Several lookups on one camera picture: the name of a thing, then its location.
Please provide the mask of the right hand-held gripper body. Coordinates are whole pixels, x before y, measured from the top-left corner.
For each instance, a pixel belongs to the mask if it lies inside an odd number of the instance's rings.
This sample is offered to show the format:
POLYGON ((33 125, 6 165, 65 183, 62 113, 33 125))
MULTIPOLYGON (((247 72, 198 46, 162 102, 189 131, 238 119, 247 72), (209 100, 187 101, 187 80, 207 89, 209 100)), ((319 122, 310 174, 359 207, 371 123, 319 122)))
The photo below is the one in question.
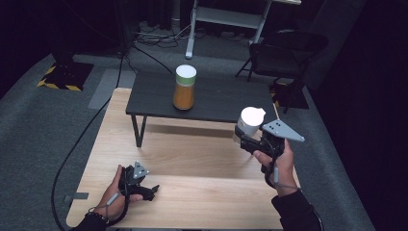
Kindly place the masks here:
POLYGON ((273 160, 281 156, 285 149, 285 140, 304 142, 305 138, 295 132, 281 119, 275 119, 259 127, 257 133, 252 137, 243 135, 242 139, 253 139, 258 142, 260 151, 266 153, 273 160))

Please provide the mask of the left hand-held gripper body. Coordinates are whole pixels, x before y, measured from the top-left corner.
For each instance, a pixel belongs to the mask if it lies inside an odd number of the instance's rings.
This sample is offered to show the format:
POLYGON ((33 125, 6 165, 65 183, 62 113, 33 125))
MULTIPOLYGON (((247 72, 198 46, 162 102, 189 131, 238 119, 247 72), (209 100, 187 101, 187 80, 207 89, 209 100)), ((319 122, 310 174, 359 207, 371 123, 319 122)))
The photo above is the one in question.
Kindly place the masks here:
POLYGON ((135 161, 132 166, 124 167, 121 172, 118 188, 123 195, 140 194, 142 197, 153 193, 150 188, 143 187, 141 182, 149 171, 135 161))

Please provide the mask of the white bottle with spout lid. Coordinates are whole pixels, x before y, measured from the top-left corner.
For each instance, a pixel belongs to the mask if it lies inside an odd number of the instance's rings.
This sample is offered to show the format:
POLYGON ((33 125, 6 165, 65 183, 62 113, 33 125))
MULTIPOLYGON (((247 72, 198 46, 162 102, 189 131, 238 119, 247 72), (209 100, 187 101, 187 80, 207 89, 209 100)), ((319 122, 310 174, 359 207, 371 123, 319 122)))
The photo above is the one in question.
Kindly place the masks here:
POLYGON ((264 122, 266 112, 263 108, 246 107, 241 111, 237 124, 244 134, 252 138, 264 122))

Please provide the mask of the small black table shelf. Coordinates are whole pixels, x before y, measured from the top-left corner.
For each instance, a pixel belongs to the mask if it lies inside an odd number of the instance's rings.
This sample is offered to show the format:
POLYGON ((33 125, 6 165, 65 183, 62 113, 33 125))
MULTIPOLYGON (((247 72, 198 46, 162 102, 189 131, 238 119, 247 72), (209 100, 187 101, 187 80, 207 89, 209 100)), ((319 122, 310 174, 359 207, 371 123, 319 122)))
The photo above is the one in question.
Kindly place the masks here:
POLYGON ((194 102, 191 109, 182 111, 173 105, 175 77, 171 74, 144 72, 136 77, 126 107, 131 117, 136 146, 140 147, 146 124, 137 117, 147 119, 168 117, 204 121, 235 123, 246 107, 262 108, 264 121, 276 119, 268 86, 260 83, 232 79, 198 78, 194 84, 194 102))

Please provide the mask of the orange bottle with white cap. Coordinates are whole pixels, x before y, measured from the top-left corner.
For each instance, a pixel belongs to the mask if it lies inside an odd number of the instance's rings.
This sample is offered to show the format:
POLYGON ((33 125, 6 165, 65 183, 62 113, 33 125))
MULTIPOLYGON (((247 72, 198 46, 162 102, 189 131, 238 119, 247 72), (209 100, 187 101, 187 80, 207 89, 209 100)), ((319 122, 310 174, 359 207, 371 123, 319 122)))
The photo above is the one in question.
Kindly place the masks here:
POLYGON ((176 68, 176 86, 173 94, 173 105, 179 110, 189 110, 194 101, 193 88, 196 80, 196 69, 189 64, 176 68))

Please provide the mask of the person's left hand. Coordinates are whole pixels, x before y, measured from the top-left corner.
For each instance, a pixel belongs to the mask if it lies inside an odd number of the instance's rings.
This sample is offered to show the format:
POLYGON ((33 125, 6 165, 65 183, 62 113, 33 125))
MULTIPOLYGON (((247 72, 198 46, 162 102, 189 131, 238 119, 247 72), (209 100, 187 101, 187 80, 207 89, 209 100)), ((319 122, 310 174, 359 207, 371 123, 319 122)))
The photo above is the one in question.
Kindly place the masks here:
POLYGON ((93 209, 95 213, 102 215, 108 220, 119 218, 125 207, 125 196, 118 188, 121 172, 122 165, 119 165, 112 183, 105 190, 99 203, 93 209))

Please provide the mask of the person's right hand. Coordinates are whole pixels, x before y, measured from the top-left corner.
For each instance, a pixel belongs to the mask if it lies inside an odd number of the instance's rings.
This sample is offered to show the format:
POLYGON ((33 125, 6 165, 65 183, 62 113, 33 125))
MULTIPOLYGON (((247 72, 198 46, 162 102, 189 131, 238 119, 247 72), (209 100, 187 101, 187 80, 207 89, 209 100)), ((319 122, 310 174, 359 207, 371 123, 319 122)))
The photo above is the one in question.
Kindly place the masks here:
POLYGON ((274 186, 279 197, 298 191, 298 186, 293 177, 293 151, 288 140, 285 140, 284 152, 276 161, 260 150, 255 150, 253 155, 265 167, 274 162, 274 166, 271 167, 271 175, 268 177, 268 183, 274 186))

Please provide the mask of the grey tape strip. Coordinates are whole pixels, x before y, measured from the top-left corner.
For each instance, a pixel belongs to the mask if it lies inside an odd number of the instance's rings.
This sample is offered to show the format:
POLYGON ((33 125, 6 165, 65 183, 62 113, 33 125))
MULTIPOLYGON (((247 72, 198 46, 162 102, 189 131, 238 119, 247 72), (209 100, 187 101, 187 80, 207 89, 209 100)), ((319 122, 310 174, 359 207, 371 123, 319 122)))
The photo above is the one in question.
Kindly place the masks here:
POLYGON ((64 197, 65 203, 71 203, 74 199, 87 199, 89 194, 87 192, 75 192, 74 194, 67 194, 64 197))

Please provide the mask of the black folding chair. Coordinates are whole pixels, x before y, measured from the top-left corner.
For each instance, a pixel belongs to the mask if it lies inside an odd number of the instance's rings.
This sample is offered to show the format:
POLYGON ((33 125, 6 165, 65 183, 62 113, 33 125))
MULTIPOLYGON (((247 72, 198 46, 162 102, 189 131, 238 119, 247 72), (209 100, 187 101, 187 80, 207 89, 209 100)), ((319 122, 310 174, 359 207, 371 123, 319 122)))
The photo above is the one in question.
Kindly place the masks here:
POLYGON ((280 30, 268 34, 261 42, 249 45, 249 58, 237 72, 247 71, 246 81, 253 73, 275 77, 270 88, 275 89, 279 79, 293 81, 274 95, 274 100, 288 111, 296 96, 305 87, 304 75, 313 58, 329 44, 320 34, 299 30, 280 30))

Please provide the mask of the black stand base hazard tape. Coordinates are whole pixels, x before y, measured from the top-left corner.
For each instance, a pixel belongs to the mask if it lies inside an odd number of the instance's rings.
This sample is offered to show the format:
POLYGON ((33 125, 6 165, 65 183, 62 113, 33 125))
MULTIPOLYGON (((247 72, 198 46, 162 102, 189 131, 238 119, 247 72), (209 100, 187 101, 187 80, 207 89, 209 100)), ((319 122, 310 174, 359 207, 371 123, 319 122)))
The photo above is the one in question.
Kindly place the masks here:
POLYGON ((55 62, 45 72, 38 86, 56 90, 82 91, 93 64, 74 62, 72 56, 64 50, 53 50, 51 54, 55 62))

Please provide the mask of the black stand pole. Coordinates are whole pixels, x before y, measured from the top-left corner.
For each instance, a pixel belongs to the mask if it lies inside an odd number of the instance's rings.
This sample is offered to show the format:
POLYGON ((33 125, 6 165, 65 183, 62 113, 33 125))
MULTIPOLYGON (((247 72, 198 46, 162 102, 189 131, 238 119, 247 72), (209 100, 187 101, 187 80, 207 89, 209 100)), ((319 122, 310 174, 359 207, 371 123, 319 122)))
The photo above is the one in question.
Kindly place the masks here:
POLYGON ((119 42, 122 52, 125 53, 133 44, 129 2, 128 0, 114 0, 114 6, 119 42))

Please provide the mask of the white desk frame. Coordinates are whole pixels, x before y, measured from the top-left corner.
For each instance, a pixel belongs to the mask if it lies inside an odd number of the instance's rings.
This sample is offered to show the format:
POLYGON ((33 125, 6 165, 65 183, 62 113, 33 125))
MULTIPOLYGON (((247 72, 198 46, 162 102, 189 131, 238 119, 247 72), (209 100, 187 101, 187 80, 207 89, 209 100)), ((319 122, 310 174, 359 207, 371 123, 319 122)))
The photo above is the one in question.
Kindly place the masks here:
POLYGON ((279 2, 289 5, 301 4, 301 0, 265 0, 265 1, 266 6, 262 14, 251 14, 201 7, 198 5, 198 0, 193 0, 190 24, 191 30, 188 39, 185 58, 189 60, 192 58, 193 55, 195 24, 197 21, 255 29, 256 33, 253 38, 253 42, 257 42, 267 21, 268 12, 273 2, 279 2))

